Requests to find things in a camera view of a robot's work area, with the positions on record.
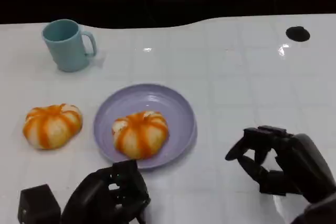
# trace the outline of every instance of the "orange striped bun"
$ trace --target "orange striped bun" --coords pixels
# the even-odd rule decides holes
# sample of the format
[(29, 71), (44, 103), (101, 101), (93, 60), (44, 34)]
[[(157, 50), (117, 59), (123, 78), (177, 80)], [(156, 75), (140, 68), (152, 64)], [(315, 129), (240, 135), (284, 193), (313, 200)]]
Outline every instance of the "orange striped bun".
[(26, 116), (23, 134), (37, 149), (58, 148), (82, 128), (79, 109), (69, 104), (33, 108)]
[(134, 159), (156, 154), (168, 137), (168, 126), (160, 112), (143, 111), (117, 119), (112, 126), (114, 146)]

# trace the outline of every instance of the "white tiled surface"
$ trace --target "white tiled surface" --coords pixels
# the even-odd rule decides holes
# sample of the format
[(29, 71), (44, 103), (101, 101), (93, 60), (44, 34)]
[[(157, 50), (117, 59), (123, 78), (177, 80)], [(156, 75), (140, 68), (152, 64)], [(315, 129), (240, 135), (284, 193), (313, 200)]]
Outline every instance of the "white tiled surface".
[[(301, 25), (304, 43), (285, 31)], [(270, 124), (308, 133), (336, 174), (336, 16), (218, 18), (160, 29), (84, 27), (99, 54), (87, 69), (56, 69), (40, 33), (44, 24), (0, 26), (0, 223), (17, 223), (19, 191), (48, 183), (64, 207), (90, 172), (109, 166), (92, 136), (106, 97), (133, 83), (172, 87), (193, 106), (198, 140), (178, 162), (143, 172), (152, 202), (148, 223), (289, 223), (305, 200), (260, 195), (225, 154), (245, 127)], [(64, 148), (33, 150), (22, 136), (34, 106), (68, 102), (84, 115)], [(268, 168), (276, 168), (268, 158)]]

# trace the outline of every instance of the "black circular hole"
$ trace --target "black circular hole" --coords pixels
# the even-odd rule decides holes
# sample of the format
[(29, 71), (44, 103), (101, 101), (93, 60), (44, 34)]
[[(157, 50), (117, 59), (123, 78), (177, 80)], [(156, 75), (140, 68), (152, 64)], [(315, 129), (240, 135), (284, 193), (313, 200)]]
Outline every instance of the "black circular hole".
[(293, 26), (286, 30), (286, 35), (291, 40), (304, 42), (310, 38), (309, 32), (302, 26)]

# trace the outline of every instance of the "mug handle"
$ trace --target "mug handle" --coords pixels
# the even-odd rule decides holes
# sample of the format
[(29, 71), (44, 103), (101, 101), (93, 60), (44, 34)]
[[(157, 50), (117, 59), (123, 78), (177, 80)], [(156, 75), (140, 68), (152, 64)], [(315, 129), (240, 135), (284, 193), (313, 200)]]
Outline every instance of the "mug handle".
[(88, 32), (88, 31), (81, 31), (80, 34), (88, 36), (89, 39), (90, 39), (90, 41), (91, 41), (91, 44), (92, 44), (93, 52), (86, 53), (86, 56), (89, 56), (89, 57), (96, 56), (96, 54), (97, 54), (97, 46), (96, 46), (95, 38), (93, 37), (92, 33)]

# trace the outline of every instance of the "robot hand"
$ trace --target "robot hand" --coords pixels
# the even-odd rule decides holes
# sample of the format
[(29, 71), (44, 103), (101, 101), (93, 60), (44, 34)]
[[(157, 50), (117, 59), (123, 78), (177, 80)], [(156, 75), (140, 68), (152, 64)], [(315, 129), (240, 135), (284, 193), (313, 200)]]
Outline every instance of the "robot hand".
[[(116, 184), (118, 189), (109, 189)], [(71, 195), (61, 216), (62, 224), (125, 224), (136, 218), (145, 224), (143, 211), (150, 203), (136, 161), (89, 174)]]
[[(267, 153), (274, 149), (282, 171), (262, 167)], [(244, 156), (255, 151), (254, 160)], [(243, 138), (226, 155), (237, 159), (264, 194), (302, 194), (312, 203), (292, 224), (336, 223), (336, 185), (332, 173), (311, 138), (292, 135), (285, 129), (260, 126), (244, 130)]]

